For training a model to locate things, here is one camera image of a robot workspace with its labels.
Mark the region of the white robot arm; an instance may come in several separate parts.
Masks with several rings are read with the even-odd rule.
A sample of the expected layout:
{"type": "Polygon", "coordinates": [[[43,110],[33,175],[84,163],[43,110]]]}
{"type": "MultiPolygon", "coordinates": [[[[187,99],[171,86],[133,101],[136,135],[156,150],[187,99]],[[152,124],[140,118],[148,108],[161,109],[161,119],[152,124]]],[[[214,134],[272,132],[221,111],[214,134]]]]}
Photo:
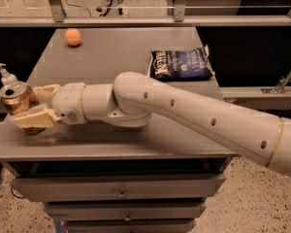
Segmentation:
{"type": "Polygon", "coordinates": [[[11,117],[19,128],[57,122],[139,127],[152,114],[172,119],[233,152],[291,178],[291,119],[258,112],[161,83],[134,72],[109,84],[36,87],[39,104],[11,117]]]}

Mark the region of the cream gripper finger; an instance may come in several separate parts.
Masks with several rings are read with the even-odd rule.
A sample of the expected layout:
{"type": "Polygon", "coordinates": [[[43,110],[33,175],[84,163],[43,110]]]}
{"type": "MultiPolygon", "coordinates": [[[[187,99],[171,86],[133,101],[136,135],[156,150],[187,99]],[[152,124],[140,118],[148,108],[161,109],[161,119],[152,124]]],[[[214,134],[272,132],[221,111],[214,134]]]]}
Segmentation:
{"type": "Polygon", "coordinates": [[[59,88],[60,88],[59,84],[48,84],[48,85],[44,85],[44,86],[35,86],[33,88],[33,90],[34,90],[35,94],[52,95],[59,88]]]}
{"type": "Polygon", "coordinates": [[[38,111],[28,111],[23,115],[11,117],[11,122],[19,128],[53,127],[61,120],[54,109],[42,108],[38,111]]]}

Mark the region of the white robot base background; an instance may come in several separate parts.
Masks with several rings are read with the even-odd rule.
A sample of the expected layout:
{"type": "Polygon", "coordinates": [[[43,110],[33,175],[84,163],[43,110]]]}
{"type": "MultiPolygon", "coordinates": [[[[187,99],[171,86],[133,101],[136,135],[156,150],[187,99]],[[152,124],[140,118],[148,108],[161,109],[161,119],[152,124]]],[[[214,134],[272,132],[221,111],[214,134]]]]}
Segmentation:
{"type": "Polygon", "coordinates": [[[97,7],[96,11],[99,13],[100,17],[106,16],[122,16],[123,9],[120,5],[124,0],[100,0],[100,5],[97,7]]]}

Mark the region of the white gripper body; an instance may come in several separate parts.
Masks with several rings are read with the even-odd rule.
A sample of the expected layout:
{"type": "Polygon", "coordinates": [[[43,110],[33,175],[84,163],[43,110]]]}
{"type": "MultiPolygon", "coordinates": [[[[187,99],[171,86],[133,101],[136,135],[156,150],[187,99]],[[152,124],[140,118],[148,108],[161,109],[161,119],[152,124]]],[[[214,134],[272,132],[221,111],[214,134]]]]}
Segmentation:
{"type": "Polygon", "coordinates": [[[52,108],[69,125],[84,124],[86,118],[82,111],[81,95],[85,83],[68,83],[60,86],[51,99],[52,108]]]}

